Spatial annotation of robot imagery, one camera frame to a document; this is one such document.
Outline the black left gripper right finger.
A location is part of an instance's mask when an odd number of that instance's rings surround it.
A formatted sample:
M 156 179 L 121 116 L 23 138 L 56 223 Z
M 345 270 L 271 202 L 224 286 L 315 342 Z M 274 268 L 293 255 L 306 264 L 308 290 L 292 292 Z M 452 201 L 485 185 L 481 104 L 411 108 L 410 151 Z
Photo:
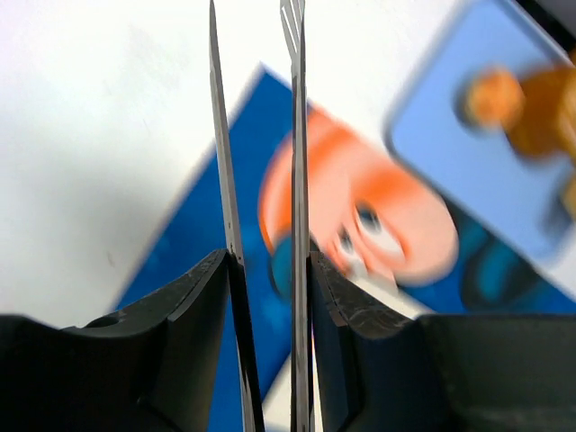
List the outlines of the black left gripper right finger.
M 572 431 L 575 319 L 428 314 L 409 319 L 310 256 L 327 431 Z

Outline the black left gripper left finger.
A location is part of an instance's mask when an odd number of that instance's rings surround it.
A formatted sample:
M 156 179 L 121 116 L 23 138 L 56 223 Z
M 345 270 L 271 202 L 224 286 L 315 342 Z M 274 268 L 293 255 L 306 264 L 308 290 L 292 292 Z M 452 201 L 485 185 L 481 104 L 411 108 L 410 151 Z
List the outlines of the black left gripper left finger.
M 246 281 L 223 249 L 82 328 L 4 315 L 2 430 L 206 430 L 228 305 L 236 320 L 244 428 L 262 430 Z

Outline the metal tongs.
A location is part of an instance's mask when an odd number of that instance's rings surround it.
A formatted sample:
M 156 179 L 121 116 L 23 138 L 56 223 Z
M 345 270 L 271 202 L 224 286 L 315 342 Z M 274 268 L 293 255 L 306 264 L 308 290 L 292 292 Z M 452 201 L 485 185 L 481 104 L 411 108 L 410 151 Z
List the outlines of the metal tongs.
M 314 429 L 309 299 L 310 231 L 307 167 L 307 91 L 305 3 L 280 3 L 284 39 L 292 71 L 292 355 L 291 429 Z M 210 81 L 226 246 L 229 251 L 229 291 L 236 333 L 242 422 L 246 431 L 265 428 L 257 376 L 257 359 L 248 305 L 238 203 L 230 150 L 216 14 L 210 14 Z

